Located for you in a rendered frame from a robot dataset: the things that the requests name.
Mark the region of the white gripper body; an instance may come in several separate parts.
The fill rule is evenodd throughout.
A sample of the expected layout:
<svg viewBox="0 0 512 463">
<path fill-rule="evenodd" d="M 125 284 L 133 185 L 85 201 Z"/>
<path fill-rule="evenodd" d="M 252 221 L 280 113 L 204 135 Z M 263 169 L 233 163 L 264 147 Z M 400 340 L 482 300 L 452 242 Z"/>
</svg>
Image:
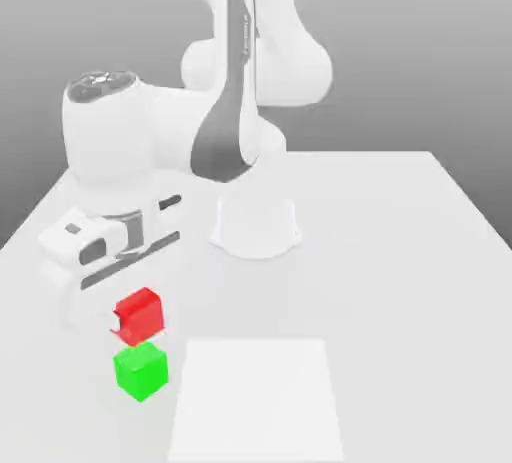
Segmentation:
<svg viewBox="0 0 512 463">
<path fill-rule="evenodd" d="M 102 257 L 71 271 L 59 300 L 59 325 L 76 329 L 108 317 L 117 301 L 143 286 L 147 262 L 175 246 L 180 238 L 180 232 L 173 230 L 144 251 L 122 258 Z"/>
</svg>

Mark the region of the small red cube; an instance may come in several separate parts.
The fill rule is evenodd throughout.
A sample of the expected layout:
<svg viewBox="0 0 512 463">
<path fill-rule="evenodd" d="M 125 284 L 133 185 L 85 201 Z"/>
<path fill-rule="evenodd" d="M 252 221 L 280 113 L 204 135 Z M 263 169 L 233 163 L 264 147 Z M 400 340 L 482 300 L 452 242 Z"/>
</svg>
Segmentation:
<svg viewBox="0 0 512 463">
<path fill-rule="evenodd" d="M 131 347 L 149 340 L 165 327 L 162 300 L 147 287 L 117 302 L 113 314 L 118 323 L 110 332 Z"/>
</svg>

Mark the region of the small green cube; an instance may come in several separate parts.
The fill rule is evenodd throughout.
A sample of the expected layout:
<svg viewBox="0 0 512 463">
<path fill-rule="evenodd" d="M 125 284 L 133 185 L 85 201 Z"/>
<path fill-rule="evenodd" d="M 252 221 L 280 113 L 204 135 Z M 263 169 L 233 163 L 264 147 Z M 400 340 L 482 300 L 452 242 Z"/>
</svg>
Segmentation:
<svg viewBox="0 0 512 463">
<path fill-rule="evenodd" d="M 165 351 L 151 342 L 129 346 L 113 357 L 118 386 L 138 402 L 143 402 L 169 381 Z"/>
</svg>

